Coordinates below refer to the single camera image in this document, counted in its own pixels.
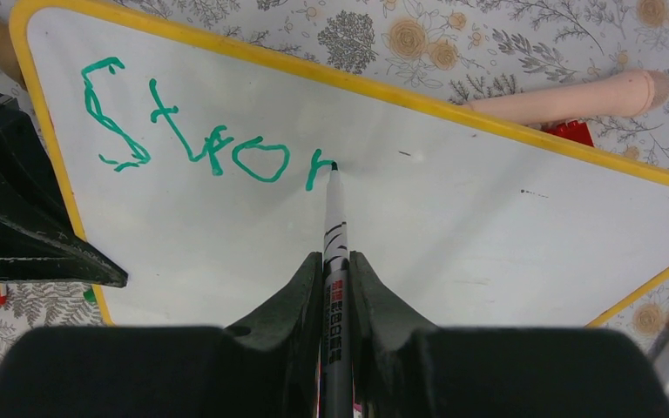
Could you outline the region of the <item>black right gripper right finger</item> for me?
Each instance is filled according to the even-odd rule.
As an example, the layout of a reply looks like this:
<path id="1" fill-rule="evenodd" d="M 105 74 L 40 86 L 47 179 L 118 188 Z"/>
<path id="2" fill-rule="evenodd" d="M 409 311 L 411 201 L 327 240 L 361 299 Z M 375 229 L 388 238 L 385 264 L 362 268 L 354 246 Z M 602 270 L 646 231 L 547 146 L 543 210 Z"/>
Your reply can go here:
<path id="1" fill-rule="evenodd" d="M 604 328 L 439 327 L 350 256 L 356 398 L 374 417 L 669 417 L 651 362 Z"/>

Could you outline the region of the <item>green capped whiteboard marker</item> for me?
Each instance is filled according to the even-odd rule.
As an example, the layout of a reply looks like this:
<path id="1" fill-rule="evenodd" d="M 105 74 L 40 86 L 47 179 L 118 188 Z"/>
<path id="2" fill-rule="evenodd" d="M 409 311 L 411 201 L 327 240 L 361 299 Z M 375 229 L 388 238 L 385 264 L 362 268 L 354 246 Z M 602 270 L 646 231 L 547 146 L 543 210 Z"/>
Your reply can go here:
<path id="1" fill-rule="evenodd" d="M 349 251 L 341 172 L 335 162 L 331 164 L 326 190 L 323 244 L 320 416 L 352 417 L 354 407 L 349 342 Z"/>

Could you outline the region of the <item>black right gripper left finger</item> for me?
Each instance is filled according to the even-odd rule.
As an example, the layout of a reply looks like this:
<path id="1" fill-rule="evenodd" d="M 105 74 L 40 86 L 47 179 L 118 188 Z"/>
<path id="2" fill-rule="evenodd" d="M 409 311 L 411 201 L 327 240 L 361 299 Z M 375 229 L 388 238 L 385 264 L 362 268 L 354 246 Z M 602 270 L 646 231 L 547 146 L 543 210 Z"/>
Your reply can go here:
<path id="1" fill-rule="evenodd" d="M 40 327 L 0 363 L 0 417 L 311 417 L 321 255 L 219 327 Z"/>

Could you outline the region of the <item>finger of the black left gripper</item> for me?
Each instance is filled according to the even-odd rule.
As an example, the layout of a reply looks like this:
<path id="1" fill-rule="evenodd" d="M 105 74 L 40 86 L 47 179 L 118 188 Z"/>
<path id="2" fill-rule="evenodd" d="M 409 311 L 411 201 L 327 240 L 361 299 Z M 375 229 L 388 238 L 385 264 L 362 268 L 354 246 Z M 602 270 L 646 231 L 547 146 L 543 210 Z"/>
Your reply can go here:
<path id="1" fill-rule="evenodd" d="M 0 282 L 38 281 L 125 287 L 128 274 L 74 233 L 30 117 L 0 95 Z"/>

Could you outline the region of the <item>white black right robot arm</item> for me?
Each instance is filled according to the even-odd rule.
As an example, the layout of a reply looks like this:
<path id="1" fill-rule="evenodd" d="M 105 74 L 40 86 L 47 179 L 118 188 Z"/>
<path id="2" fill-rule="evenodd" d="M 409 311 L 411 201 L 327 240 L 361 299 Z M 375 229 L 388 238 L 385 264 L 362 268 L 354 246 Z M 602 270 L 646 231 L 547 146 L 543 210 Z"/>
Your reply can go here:
<path id="1" fill-rule="evenodd" d="M 0 308 L 0 362 L 10 346 L 35 327 L 102 323 L 94 292 L 87 285 L 11 285 L 7 304 Z M 627 334 L 669 385 L 669 279 L 604 320 L 602 326 Z"/>

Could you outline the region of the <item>green marker cap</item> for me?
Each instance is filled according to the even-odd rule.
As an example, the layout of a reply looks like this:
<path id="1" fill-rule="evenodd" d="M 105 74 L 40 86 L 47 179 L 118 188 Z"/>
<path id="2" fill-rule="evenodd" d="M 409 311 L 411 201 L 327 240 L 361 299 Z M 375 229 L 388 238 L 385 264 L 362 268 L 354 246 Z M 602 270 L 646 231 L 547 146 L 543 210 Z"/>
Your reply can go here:
<path id="1" fill-rule="evenodd" d="M 84 300 L 91 304 L 97 304 L 97 297 L 92 287 L 83 292 Z"/>

